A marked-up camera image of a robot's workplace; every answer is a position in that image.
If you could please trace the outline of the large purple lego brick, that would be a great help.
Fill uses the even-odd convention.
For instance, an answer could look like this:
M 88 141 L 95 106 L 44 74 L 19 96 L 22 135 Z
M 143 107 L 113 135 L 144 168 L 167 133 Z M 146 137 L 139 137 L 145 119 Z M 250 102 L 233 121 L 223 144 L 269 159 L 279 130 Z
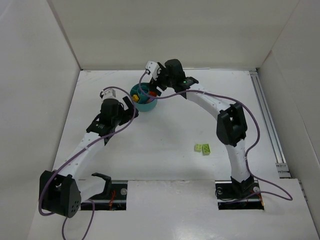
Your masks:
M 151 103 L 153 100 L 154 100 L 153 98 L 149 98 L 149 99 L 146 101 L 146 104 Z

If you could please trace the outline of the yellow lego brick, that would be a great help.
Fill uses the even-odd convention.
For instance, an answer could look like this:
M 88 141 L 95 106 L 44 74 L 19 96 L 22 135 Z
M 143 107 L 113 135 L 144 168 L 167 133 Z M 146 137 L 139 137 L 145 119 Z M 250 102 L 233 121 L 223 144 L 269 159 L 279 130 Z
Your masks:
M 133 101 L 136 102 L 136 103 L 138 103 L 139 100 L 140 100 L 137 94 L 134 94 L 134 95 L 132 96 L 132 99 L 133 99 Z

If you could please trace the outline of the teal square lego brick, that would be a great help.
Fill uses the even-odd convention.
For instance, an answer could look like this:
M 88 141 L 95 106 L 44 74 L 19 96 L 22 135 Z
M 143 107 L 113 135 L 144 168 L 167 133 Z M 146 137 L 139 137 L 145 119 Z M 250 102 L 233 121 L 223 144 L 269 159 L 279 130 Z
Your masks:
M 145 104 L 149 97 L 149 87 L 146 85 L 142 85 L 141 88 L 138 89 L 138 97 L 139 97 L 139 104 Z

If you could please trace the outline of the light green lego brick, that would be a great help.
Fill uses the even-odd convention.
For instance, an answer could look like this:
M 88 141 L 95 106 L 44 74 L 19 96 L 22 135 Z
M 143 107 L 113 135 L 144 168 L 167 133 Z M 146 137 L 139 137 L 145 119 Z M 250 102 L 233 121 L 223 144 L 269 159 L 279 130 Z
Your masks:
M 194 146 L 194 151 L 200 153 L 202 151 L 202 144 L 196 143 Z

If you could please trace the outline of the green orange lego brick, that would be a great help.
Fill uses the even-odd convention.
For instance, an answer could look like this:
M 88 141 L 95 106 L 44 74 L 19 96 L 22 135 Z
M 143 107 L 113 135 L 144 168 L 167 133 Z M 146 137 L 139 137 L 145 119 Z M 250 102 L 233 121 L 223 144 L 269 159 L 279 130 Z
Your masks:
M 208 143 L 202 145 L 202 154 L 208 156 L 211 154 L 210 145 Z

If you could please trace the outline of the orange round lego piece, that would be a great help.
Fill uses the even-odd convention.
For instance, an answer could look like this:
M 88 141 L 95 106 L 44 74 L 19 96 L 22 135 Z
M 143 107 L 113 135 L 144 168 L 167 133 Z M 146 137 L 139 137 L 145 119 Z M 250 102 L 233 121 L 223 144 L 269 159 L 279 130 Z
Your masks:
M 152 96 L 152 97 L 157 97 L 157 93 L 154 92 L 154 91 L 150 91 L 150 92 L 149 92 L 149 95 Z

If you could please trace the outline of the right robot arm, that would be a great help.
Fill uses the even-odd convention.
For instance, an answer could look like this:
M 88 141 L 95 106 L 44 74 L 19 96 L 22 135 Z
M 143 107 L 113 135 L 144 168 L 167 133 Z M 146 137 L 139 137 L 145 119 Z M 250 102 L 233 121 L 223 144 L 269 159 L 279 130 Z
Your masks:
M 152 76 L 149 84 L 153 89 L 165 91 L 172 88 L 214 117 L 217 138 L 225 145 L 228 153 L 232 188 L 239 195 L 247 193 L 254 185 L 254 178 L 247 167 L 245 138 L 248 126 L 242 105 L 237 102 L 229 104 L 221 96 L 210 95 L 198 80 L 186 76 L 177 59 L 168 60 L 165 65 L 148 61 L 145 69 Z

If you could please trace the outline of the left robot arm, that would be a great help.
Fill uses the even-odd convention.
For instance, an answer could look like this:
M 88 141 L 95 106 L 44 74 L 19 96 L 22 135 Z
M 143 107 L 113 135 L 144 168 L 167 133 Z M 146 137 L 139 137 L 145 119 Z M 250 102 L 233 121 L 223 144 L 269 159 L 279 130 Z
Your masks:
M 93 157 L 118 133 L 118 126 L 127 128 L 138 116 L 130 96 L 120 102 L 115 97 L 102 100 L 99 114 L 85 131 L 71 156 L 57 169 L 45 170 L 39 179 L 38 211 L 42 216 L 58 214 L 72 218 L 82 202 L 92 197 L 108 197 L 112 192 L 110 176 L 94 172 L 81 176 Z

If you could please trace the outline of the teal round divided container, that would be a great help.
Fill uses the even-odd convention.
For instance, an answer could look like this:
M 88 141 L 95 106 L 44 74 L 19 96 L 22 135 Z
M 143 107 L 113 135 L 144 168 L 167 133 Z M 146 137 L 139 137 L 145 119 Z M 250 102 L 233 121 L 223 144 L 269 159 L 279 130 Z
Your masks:
M 146 83 L 146 82 L 141 83 L 140 86 L 147 86 L 149 88 L 149 84 Z M 131 88 L 131 90 L 130 90 L 131 97 L 133 95 L 138 95 L 138 89 L 139 88 L 140 88 L 139 84 L 136 84 Z M 138 102 L 134 102 L 134 104 L 135 104 L 135 106 L 136 106 L 136 108 L 137 108 L 137 110 L 139 112 L 149 112 L 149 111 L 151 111 L 152 109 L 154 109 L 156 107 L 156 105 L 158 103 L 158 100 L 153 98 L 149 93 L 148 93 L 148 97 L 151 98 L 151 99 L 154 99 L 154 100 L 152 102 L 148 103 L 148 104 L 146 104 L 146 103 L 145 104 L 139 104 Z

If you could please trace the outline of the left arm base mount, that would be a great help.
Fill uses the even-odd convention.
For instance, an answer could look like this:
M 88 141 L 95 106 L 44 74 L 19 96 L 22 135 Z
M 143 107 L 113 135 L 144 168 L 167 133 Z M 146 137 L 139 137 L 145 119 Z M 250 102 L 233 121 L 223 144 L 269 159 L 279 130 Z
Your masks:
M 127 208 L 128 181 L 112 180 L 102 173 L 93 173 L 87 179 L 81 179 L 80 210 L 125 211 Z

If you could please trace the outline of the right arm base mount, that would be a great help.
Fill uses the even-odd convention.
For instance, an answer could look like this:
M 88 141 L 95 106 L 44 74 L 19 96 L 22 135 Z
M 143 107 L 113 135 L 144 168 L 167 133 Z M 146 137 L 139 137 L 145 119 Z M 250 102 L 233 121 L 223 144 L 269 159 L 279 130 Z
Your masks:
M 242 181 L 215 182 L 215 196 L 219 210 L 264 210 L 260 186 L 253 177 Z

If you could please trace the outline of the aluminium rail right edge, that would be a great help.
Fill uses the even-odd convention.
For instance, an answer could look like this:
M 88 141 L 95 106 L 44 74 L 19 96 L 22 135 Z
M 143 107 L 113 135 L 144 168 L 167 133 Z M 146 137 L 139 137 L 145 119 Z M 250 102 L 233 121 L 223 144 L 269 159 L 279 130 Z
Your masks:
M 265 94 L 262 89 L 262 85 L 259 79 L 257 71 L 249 71 L 253 88 L 257 97 L 257 101 L 262 112 L 263 120 L 268 132 L 268 136 L 272 145 L 272 149 L 275 155 L 275 165 L 280 179 L 291 179 L 291 173 L 284 156 L 282 146 L 269 110 Z

